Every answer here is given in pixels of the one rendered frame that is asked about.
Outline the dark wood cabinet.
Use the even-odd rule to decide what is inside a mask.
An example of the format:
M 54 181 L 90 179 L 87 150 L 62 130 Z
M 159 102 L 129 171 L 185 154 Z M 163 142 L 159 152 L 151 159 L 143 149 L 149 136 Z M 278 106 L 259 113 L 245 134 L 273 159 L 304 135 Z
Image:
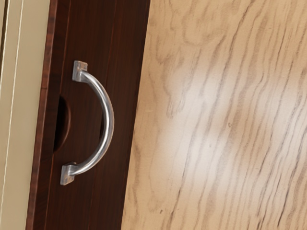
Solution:
M 26 230 L 120 230 L 150 0 L 50 0 Z M 60 184 L 61 168 L 90 157 L 103 110 L 74 62 L 104 86 L 114 133 L 93 168 Z

